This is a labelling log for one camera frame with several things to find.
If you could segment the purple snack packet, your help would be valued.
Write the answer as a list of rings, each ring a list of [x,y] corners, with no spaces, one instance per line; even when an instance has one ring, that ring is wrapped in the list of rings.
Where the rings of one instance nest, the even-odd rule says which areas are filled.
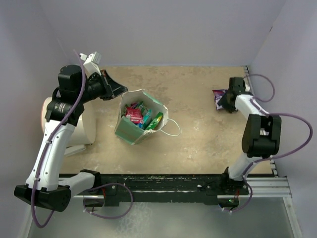
[[[213,95],[214,95],[214,103],[215,103],[215,108],[216,110],[224,110],[224,107],[219,105],[219,101],[220,99],[225,95],[225,93],[227,92],[226,89],[216,89],[216,90],[212,90]]]

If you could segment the pink red snack packet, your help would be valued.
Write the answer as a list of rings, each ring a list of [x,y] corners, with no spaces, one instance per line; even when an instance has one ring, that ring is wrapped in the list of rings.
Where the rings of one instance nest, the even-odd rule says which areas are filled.
[[[133,109],[131,107],[127,107],[125,109],[125,117],[128,118],[134,124],[143,123],[143,116],[140,109]]]

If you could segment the green patterned paper bag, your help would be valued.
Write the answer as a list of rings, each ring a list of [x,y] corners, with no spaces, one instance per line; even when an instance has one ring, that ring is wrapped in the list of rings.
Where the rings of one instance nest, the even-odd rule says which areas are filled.
[[[154,130],[143,130],[141,128],[143,123],[134,124],[125,117],[125,109],[127,107],[130,107],[131,104],[138,103],[140,101],[144,102],[148,110],[152,110],[152,120],[159,112],[163,113],[163,118]],[[121,96],[118,120],[114,133],[116,136],[123,139],[128,144],[136,145],[158,131],[168,136],[173,136],[173,134],[167,133],[163,130],[163,128],[170,121],[177,124],[175,120],[169,117],[168,108],[159,100],[148,94],[144,89],[128,91]]]

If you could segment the yellow green snack packet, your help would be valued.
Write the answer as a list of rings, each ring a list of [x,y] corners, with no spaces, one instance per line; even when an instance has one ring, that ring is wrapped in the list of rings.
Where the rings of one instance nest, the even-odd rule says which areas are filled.
[[[145,104],[144,104],[143,101],[140,101],[140,102],[138,102],[138,103],[133,103],[133,104],[131,104],[130,108],[132,108],[132,109],[139,109],[142,114],[148,112],[148,108],[145,106]]]

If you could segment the teal mint candy packet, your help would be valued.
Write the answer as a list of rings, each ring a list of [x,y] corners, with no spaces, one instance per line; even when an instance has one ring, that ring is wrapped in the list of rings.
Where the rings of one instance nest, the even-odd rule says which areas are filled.
[[[151,121],[152,121],[152,110],[149,109],[148,112],[143,117],[143,124],[141,128],[145,130]]]

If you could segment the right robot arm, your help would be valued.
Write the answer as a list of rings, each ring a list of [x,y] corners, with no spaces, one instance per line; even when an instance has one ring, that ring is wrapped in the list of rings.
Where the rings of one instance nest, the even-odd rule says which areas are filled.
[[[247,120],[241,141],[242,154],[226,169],[228,177],[220,182],[221,190],[232,194],[237,181],[243,181],[255,165],[276,155],[280,146],[280,116],[271,116],[246,90],[242,77],[229,78],[226,93],[218,104],[228,113],[239,111]]]

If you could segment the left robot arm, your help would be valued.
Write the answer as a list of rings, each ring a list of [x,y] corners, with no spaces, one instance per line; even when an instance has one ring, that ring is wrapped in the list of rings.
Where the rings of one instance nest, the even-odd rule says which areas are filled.
[[[58,83],[47,105],[44,137],[36,162],[26,182],[16,186],[14,196],[32,207],[62,212],[77,194],[85,190],[97,194],[102,189],[101,174],[92,170],[81,170],[67,180],[59,180],[65,150],[85,103],[96,98],[112,100],[128,89],[115,82],[106,70],[87,77],[79,65],[64,66]]]

